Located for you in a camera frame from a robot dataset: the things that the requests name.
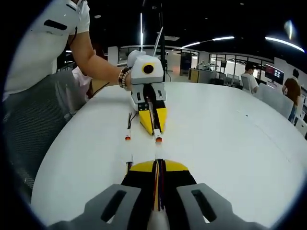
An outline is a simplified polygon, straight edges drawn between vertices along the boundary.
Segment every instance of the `office chair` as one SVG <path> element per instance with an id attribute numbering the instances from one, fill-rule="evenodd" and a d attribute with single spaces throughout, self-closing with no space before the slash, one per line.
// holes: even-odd
<path id="1" fill-rule="evenodd" d="M 260 84 L 254 96 L 268 104 L 285 118 L 289 118 L 294 103 L 278 90 L 265 84 Z"/>
<path id="2" fill-rule="evenodd" d="M 45 154 L 85 100 L 71 71 L 63 71 L 10 95 L 3 103 L 6 152 L 18 188 L 30 199 Z"/>
<path id="3" fill-rule="evenodd" d="M 253 94 L 248 77 L 241 76 L 243 91 Z"/>

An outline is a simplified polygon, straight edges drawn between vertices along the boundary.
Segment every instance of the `gray gripper frame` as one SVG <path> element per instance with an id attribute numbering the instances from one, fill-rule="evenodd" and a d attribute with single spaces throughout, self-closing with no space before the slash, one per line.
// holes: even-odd
<path id="1" fill-rule="evenodd" d="M 265 230 L 255 222 L 245 222 L 232 211 L 231 203 L 206 184 L 177 187 L 190 230 Z"/>
<path id="2" fill-rule="evenodd" d="M 113 184 L 88 201 L 84 212 L 72 221 L 49 226 L 51 230 L 127 230 L 141 189 Z M 114 216 L 112 223 L 107 223 Z"/>

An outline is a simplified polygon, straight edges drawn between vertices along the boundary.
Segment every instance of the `pole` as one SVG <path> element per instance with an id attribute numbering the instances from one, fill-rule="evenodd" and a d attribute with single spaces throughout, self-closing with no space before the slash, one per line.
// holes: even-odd
<path id="1" fill-rule="evenodd" d="M 161 2 L 161 7 L 160 7 L 160 12 L 159 12 L 159 19 L 160 19 L 160 28 L 163 27 L 163 8 L 162 8 L 162 2 Z M 161 33 L 160 37 L 160 50 L 161 50 L 161 64 L 163 68 L 163 81 L 165 81 L 165 66 L 166 66 L 166 61 L 165 61 L 165 36 L 164 36 L 164 30 Z"/>

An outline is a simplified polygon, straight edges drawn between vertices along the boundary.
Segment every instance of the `white shirt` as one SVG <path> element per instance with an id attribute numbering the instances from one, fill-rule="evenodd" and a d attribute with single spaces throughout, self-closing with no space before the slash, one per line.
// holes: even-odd
<path id="1" fill-rule="evenodd" d="M 76 67 L 72 70 L 72 74 L 79 86 L 81 95 L 85 98 L 85 100 L 88 100 L 88 96 L 86 95 L 87 91 L 90 88 L 91 84 L 91 77 L 85 76 L 79 67 Z"/>
<path id="2" fill-rule="evenodd" d="M 90 28 L 89 7 L 85 1 L 77 25 L 77 33 Z M 29 89 L 49 74 L 55 73 L 57 57 L 63 52 L 69 35 L 54 35 L 47 32 L 28 31 L 20 42 L 4 88 L 5 100 L 9 94 Z"/>
<path id="3" fill-rule="evenodd" d="M 257 81 L 256 81 L 256 79 L 255 79 L 255 77 L 254 77 L 253 75 L 250 75 L 250 74 L 248 74 L 248 73 L 243 73 L 243 74 L 241 74 L 241 76 L 247 77 L 247 78 L 249 79 L 250 88 L 252 89 L 252 91 L 253 91 L 253 89 L 254 89 L 255 87 L 258 87 L 258 86 L 259 86 L 258 83 L 257 83 Z"/>

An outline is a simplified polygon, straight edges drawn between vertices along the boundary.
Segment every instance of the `man in white shirt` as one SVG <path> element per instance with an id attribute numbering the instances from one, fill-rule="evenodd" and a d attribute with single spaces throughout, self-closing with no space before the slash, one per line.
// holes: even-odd
<path id="1" fill-rule="evenodd" d="M 241 76 L 248 78 L 252 92 L 256 93 L 259 85 L 253 75 L 254 70 L 255 66 L 252 63 L 248 62 L 245 65 L 245 73 L 241 74 Z"/>
<path id="2" fill-rule="evenodd" d="M 68 13 L 74 15 L 65 21 L 69 17 Z M 54 60 L 63 52 L 67 42 L 83 73 L 92 78 L 117 82 L 121 69 L 95 54 L 89 27 L 87 1 L 52 1 L 20 42 L 6 79 L 2 100 L 31 88 L 47 75 L 53 74 Z M 126 79 L 126 85 L 130 87 L 130 75 Z"/>

